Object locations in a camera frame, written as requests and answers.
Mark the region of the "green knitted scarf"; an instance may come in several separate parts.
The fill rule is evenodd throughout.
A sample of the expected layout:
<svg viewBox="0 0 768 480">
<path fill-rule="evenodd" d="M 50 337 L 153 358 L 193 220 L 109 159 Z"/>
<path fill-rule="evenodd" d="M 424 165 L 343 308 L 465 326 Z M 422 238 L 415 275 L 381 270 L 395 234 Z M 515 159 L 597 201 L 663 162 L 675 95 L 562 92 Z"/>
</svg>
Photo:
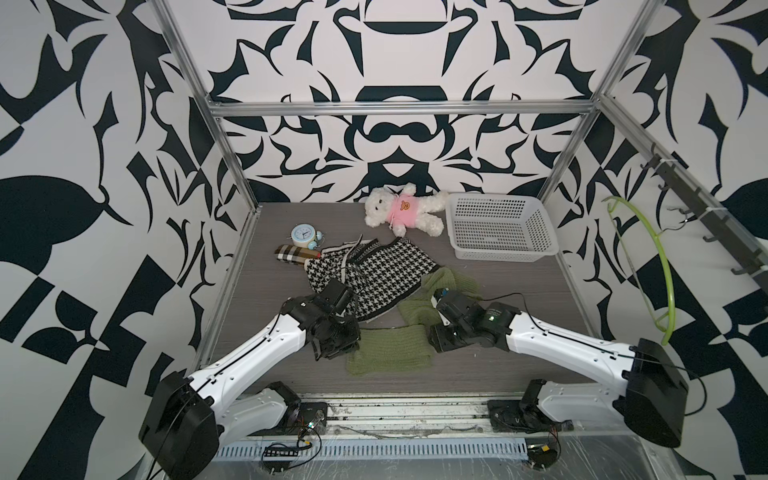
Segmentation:
<svg viewBox="0 0 768 480">
<path fill-rule="evenodd" d="M 435 350 L 428 342 L 428 330 L 441 323 L 430 298 L 436 290 L 443 288 L 465 293 L 472 299 L 480 297 L 479 283 L 450 267 L 440 267 L 423 276 L 416 292 L 397 305 L 405 324 L 395 328 L 363 329 L 359 349 L 347 357 L 347 372 L 363 376 L 429 368 Z"/>
</svg>

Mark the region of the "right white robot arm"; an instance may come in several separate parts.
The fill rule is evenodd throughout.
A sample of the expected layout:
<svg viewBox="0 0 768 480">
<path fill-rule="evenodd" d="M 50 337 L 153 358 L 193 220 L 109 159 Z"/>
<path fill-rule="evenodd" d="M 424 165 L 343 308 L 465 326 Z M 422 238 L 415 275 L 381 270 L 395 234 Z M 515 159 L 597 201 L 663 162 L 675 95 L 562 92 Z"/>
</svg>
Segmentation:
<svg viewBox="0 0 768 480">
<path fill-rule="evenodd" d="M 530 381 L 506 412 L 493 408 L 496 428 L 537 433 L 561 430 L 573 421 L 619 419 L 651 443 L 681 446 L 689 373 L 674 365 L 660 344 L 590 337 L 500 298 L 478 302 L 446 288 L 435 290 L 430 303 L 440 321 L 430 327 L 428 341 L 439 353 L 479 345 L 536 357 L 586 377 L 584 384 Z"/>
</svg>

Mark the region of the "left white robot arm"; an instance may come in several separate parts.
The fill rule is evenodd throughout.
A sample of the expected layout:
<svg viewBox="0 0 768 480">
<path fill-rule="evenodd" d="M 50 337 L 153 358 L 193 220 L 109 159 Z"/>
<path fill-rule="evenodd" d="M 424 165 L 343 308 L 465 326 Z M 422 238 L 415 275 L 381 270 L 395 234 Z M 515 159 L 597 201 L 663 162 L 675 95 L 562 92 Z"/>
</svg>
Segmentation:
<svg viewBox="0 0 768 480">
<path fill-rule="evenodd" d="M 261 331 L 223 358 L 163 378 L 138 435 L 154 466 L 169 479 L 193 479 L 220 447 L 287 419 L 299 399 L 282 383 L 250 399 L 243 393 L 305 347 L 317 360 L 354 351 L 360 327 L 348 311 L 352 298 L 350 287 L 332 279 L 319 293 L 287 299 Z"/>
</svg>

